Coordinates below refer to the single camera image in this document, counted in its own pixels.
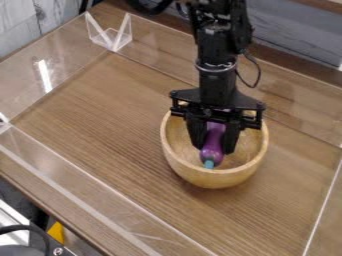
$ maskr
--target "wooden bowl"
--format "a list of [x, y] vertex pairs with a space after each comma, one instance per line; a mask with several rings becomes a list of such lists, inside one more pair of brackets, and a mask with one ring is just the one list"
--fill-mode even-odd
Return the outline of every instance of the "wooden bowl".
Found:
[[214, 170], [206, 169], [199, 150], [191, 145], [183, 118], [168, 112], [160, 127], [162, 146], [167, 162], [176, 174], [203, 188], [227, 188], [240, 184], [256, 171], [268, 146], [268, 130], [246, 129], [240, 133], [235, 152], [224, 157]]

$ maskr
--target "bowl rim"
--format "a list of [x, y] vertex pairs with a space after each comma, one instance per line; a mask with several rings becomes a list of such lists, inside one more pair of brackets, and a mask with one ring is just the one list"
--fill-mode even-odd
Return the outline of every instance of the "bowl rim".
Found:
[[234, 174], [238, 173], [240, 171], [248, 170], [254, 165], [256, 165], [260, 160], [263, 159], [263, 156], [266, 154], [267, 148], [268, 148], [268, 128], [266, 125], [264, 120], [262, 121], [262, 147], [260, 150], [258, 152], [258, 154], [254, 156], [254, 158], [243, 165], [230, 168], [230, 169], [206, 169], [204, 167], [199, 167], [191, 163], [188, 163], [187, 161], [184, 161], [182, 158], [179, 158], [170, 146], [168, 143], [168, 139], [166, 136], [166, 126], [167, 126], [167, 122], [168, 119], [171, 117], [171, 111], [168, 111], [163, 117], [162, 120], [162, 125], [160, 125], [160, 139], [162, 139], [162, 145], [164, 150], [167, 151], [167, 153], [171, 155], [171, 157], [174, 158], [175, 161], [178, 161], [183, 166], [186, 166], [187, 168], [196, 170], [199, 172], [203, 173], [215, 173], [215, 174]]

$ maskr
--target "wooden table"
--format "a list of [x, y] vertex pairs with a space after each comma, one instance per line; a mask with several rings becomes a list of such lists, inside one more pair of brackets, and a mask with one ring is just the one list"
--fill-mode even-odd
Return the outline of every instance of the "wooden table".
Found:
[[[92, 13], [108, 26], [123, 16], [108, 3]], [[268, 104], [263, 165], [235, 188], [196, 188], [168, 167], [159, 140], [168, 92], [196, 83], [195, 48], [188, 35], [146, 24], [139, 22], [122, 55], [101, 54], [12, 122], [81, 170], [43, 154], [41, 147], [27, 147], [21, 153], [44, 171], [27, 171], [0, 153], [3, 177], [108, 255], [147, 254], [136, 239], [130, 242], [131, 235], [164, 255], [182, 255], [172, 249], [178, 238], [155, 236], [159, 229], [148, 222], [155, 217], [216, 255], [302, 255], [341, 160], [341, 89], [262, 62], [259, 89], [239, 87]], [[75, 20], [64, 29], [76, 31], [81, 25]], [[246, 61], [240, 69], [252, 79]], [[155, 217], [146, 220], [122, 211], [114, 189]], [[116, 222], [126, 223], [130, 237], [120, 235]], [[323, 240], [310, 255], [338, 255], [341, 242], [330, 238], [341, 231], [330, 227], [321, 232]], [[183, 255], [199, 255], [190, 249]]]

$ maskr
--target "purple eggplant toy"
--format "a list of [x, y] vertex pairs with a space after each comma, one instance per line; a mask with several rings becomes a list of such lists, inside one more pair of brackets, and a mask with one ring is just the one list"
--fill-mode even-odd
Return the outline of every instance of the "purple eggplant toy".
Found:
[[220, 139], [226, 131], [226, 125], [208, 122], [206, 143], [200, 150], [200, 160], [207, 169], [214, 169], [223, 161]]

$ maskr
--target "yellow object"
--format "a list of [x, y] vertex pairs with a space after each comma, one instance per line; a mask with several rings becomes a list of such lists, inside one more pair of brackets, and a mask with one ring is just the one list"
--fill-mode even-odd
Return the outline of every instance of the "yellow object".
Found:
[[48, 230], [51, 237], [64, 245], [64, 228], [59, 222], [56, 222]]

